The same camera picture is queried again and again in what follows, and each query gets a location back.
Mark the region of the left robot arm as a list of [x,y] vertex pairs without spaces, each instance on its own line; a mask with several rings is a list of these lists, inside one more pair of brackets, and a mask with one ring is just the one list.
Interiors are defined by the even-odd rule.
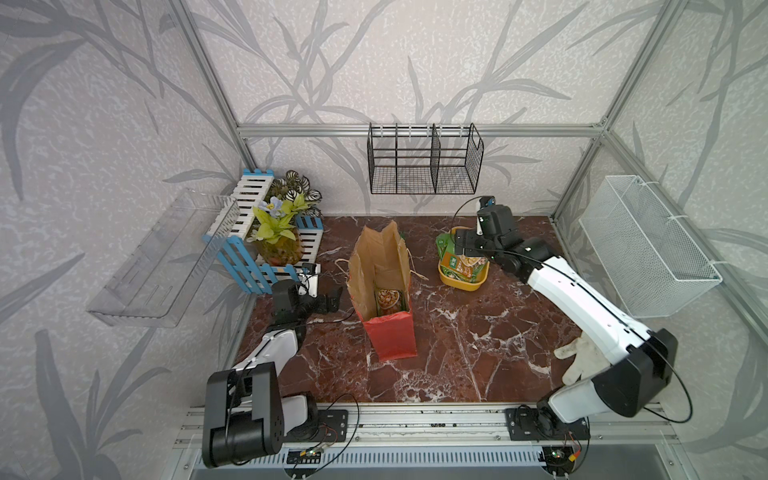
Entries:
[[339,310],[343,288],[313,296],[294,280],[272,287],[270,323],[255,349],[207,380],[202,461],[208,468],[243,465],[279,453],[287,439],[311,440],[320,414],[310,394],[283,397],[278,376],[299,352],[314,314]]

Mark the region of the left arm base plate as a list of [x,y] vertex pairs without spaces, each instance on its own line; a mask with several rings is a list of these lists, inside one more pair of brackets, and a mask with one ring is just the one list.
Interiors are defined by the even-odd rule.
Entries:
[[338,443],[347,438],[350,426],[346,409],[320,410],[308,426],[296,427],[286,434],[286,443]]

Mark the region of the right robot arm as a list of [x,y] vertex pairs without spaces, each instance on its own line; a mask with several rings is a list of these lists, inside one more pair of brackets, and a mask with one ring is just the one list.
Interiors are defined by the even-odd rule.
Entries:
[[454,251],[485,258],[557,306],[592,341],[606,366],[542,399],[536,407],[547,426],[571,424],[613,412],[631,418],[679,375],[678,341],[625,314],[583,281],[569,263],[537,238],[523,238],[511,210],[492,196],[476,199],[476,226],[458,229]]

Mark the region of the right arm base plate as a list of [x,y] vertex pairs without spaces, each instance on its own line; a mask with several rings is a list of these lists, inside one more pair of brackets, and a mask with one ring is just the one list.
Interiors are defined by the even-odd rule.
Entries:
[[512,441],[586,441],[591,439],[587,420],[572,423],[560,421],[547,409],[520,405],[504,410],[505,422]]

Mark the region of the green soup packet front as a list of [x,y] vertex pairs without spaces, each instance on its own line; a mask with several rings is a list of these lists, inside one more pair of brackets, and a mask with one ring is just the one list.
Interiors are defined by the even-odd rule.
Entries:
[[386,316],[401,312],[405,309],[403,294],[394,289],[377,289],[375,292],[377,314]]

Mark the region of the red paper bag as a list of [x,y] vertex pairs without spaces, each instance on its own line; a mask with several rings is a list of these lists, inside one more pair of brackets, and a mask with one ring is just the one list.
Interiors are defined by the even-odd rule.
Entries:
[[[380,231],[365,227],[348,260],[347,289],[355,313],[381,361],[417,355],[410,287],[409,251],[397,223],[392,221]],[[377,289],[401,291],[405,309],[379,316]]]

